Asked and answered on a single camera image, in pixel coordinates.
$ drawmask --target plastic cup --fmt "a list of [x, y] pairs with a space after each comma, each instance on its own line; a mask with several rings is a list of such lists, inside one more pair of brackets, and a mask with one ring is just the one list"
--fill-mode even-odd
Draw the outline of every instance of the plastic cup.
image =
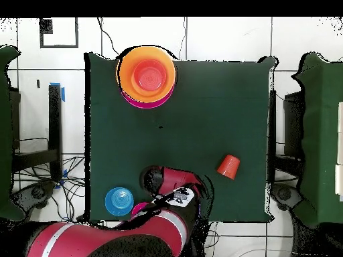
[[171, 90], [169, 91], [169, 93], [164, 98], [162, 98], [161, 100], [158, 100], [157, 102], [137, 102], [136, 100], [133, 100], [132, 98], [130, 98], [124, 92], [121, 92], [121, 94], [129, 104], [131, 104], [137, 108], [155, 108], [155, 107], [161, 106], [170, 98], [170, 96], [172, 95], [172, 92], [174, 90], [174, 86], [172, 86]]
[[124, 187], [111, 189], [105, 197], [105, 207], [114, 216], [128, 214], [133, 207], [132, 193]]
[[226, 176], [230, 179], [234, 179], [237, 173], [237, 169], [239, 166], [239, 159], [232, 155], [227, 155], [224, 159], [224, 161], [220, 164], [219, 168], [217, 171], [223, 175]]

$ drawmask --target stacked bowls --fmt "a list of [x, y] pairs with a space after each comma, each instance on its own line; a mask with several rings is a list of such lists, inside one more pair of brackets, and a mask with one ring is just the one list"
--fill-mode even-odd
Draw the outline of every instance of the stacked bowls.
[[172, 95], [176, 71], [172, 57], [155, 46], [133, 48], [117, 66], [124, 99], [138, 108], [155, 108]]

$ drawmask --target white stripe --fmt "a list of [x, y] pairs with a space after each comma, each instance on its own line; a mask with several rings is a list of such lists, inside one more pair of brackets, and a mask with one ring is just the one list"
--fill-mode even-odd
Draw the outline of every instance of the white stripe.
[[51, 249], [54, 247], [55, 242], [57, 239], [63, 234], [68, 228], [73, 226], [73, 223], [69, 223], [61, 227], [53, 236], [50, 238], [49, 242], [46, 244], [46, 247], [44, 248], [42, 257], [49, 257]]
[[180, 236], [181, 236], [181, 242], [182, 242], [182, 247], [181, 250], [184, 248], [184, 245], [186, 243], [186, 238], [187, 238], [187, 229], [182, 222], [182, 220], [174, 215], [173, 213], [170, 213], [168, 211], [162, 210], [160, 214], [158, 214], [156, 217], [161, 217], [163, 219], [166, 219], [170, 221], [179, 231]]

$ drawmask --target blue cup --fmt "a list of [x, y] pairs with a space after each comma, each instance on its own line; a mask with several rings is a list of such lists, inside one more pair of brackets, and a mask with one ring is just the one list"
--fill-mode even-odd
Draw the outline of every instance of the blue cup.
[[111, 189], [105, 197], [105, 207], [114, 216], [128, 214], [133, 208], [132, 193], [124, 187]]

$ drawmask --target white tile floor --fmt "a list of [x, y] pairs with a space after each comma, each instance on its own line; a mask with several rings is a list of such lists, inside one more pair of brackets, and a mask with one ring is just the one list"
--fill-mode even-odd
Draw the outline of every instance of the white tile floor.
[[[279, 65], [275, 71], [275, 89], [280, 97], [300, 90], [291, 78], [296, 73], [301, 56], [319, 52], [325, 59], [337, 61], [343, 56], [342, 20], [326, 17], [144, 17], [104, 18], [103, 29], [111, 36], [114, 49], [142, 44], [155, 44], [171, 51], [181, 60], [257, 61], [263, 56], [275, 56]], [[74, 20], [54, 19], [52, 35], [45, 35], [49, 44], [70, 44]], [[187, 37], [184, 26], [187, 26]], [[116, 53], [107, 35], [100, 32], [96, 18], [78, 18], [79, 47], [40, 49], [37, 19], [0, 19], [0, 45], [18, 46], [18, 62], [9, 65], [11, 85], [21, 92], [22, 139], [48, 137], [48, 84], [59, 82], [66, 90], [62, 102], [64, 159], [84, 154], [84, 52], [94, 52], [114, 59]], [[61, 35], [68, 34], [68, 39]], [[283, 102], [277, 99], [277, 141], [284, 141]], [[22, 142], [22, 151], [45, 149], [46, 141]], [[283, 153], [283, 145], [277, 145]], [[73, 170], [73, 176], [84, 177], [84, 164]], [[277, 172], [276, 178], [289, 176]], [[27, 185], [21, 175], [20, 185]], [[14, 190], [19, 188], [15, 182]], [[84, 189], [78, 189], [82, 196]], [[54, 197], [60, 204], [60, 214], [66, 215], [65, 196], [56, 189]], [[75, 197], [76, 216], [84, 211], [84, 198]], [[207, 257], [289, 257], [292, 247], [291, 218], [280, 211], [273, 200], [269, 211], [270, 224], [213, 223], [219, 240], [210, 232], [208, 243], [218, 243], [206, 249]], [[53, 201], [42, 210], [35, 210], [34, 220], [60, 220]]]

